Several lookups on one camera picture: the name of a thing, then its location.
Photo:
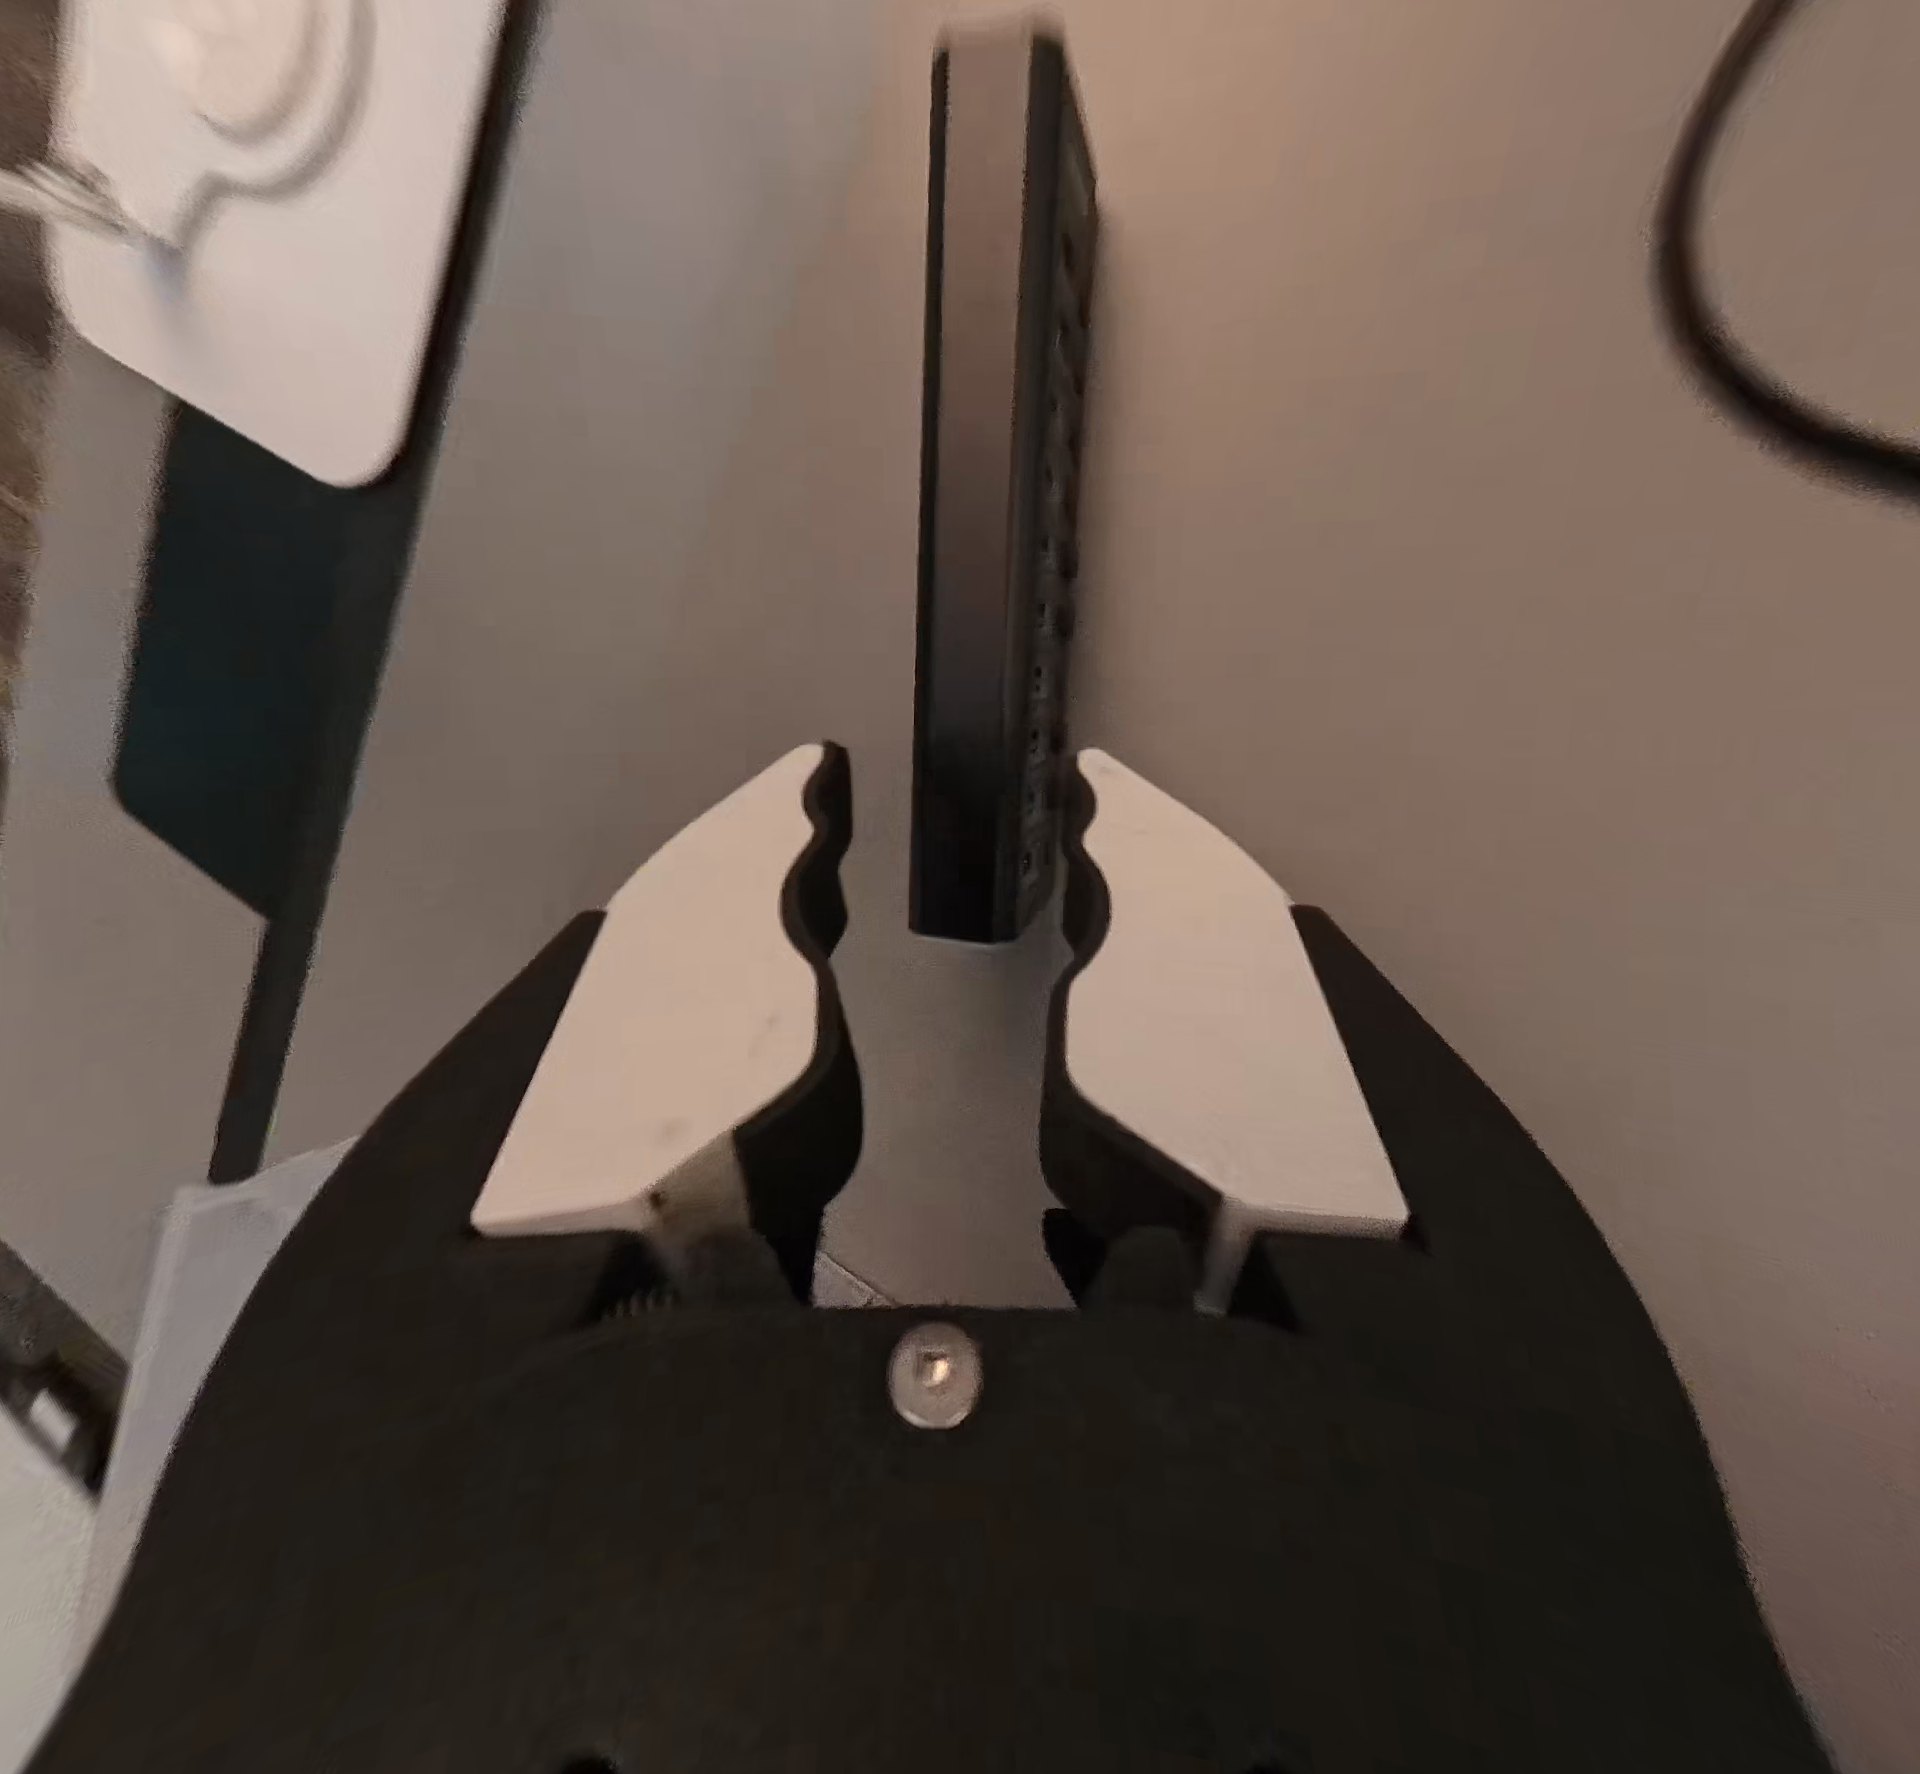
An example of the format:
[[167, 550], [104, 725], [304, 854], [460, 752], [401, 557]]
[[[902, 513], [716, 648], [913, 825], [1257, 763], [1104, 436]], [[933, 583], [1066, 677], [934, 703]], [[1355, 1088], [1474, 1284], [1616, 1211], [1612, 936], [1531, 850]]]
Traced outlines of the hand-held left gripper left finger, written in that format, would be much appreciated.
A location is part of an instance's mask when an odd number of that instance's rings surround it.
[[673, 1269], [755, 1234], [813, 1276], [863, 1147], [829, 969], [850, 833], [847, 749], [802, 744], [615, 889], [473, 1203], [480, 1234], [628, 1232]]

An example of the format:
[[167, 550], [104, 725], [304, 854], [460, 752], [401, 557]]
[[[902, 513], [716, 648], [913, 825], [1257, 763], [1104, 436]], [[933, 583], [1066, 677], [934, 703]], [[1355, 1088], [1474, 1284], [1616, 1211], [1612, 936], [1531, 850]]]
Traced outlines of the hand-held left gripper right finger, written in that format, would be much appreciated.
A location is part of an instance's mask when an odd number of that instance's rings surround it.
[[1061, 867], [1038, 1161], [1074, 1305], [1135, 1238], [1203, 1311], [1234, 1305], [1270, 1237], [1402, 1244], [1410, 1207], [1294, 897], [1099, 748], [1068, 768]]

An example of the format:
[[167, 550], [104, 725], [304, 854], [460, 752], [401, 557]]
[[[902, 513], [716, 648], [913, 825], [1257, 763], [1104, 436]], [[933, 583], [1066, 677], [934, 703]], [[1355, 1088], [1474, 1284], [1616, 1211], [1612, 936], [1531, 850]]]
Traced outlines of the clear plastic bin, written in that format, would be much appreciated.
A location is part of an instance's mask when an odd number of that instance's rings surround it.
[[181, 1186], [166, 1211], [101, 1497], [101, 1535], [135, 1541], [170, 1452], [247, 1298], [352, 1139], [235, 1184]]

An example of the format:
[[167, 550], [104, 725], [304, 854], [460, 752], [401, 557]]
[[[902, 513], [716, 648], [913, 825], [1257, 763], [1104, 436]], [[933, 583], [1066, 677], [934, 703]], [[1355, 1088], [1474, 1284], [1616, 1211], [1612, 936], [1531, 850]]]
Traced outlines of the grey black usb hub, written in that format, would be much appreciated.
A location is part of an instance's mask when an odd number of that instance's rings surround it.
[[999, 946], [1050, 897], [1099, 199], [1066, 35], [953, 26], [930, 63], [908, 924]]

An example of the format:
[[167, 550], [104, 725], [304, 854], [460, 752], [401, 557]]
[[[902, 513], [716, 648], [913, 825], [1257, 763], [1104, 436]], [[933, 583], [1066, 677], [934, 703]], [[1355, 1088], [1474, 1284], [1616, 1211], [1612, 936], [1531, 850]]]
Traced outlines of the white metal board stand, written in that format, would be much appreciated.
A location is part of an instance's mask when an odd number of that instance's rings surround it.
[[397, 461], [512, 0], [63, 0], [4, 169], [68, 322], [335, 487]]

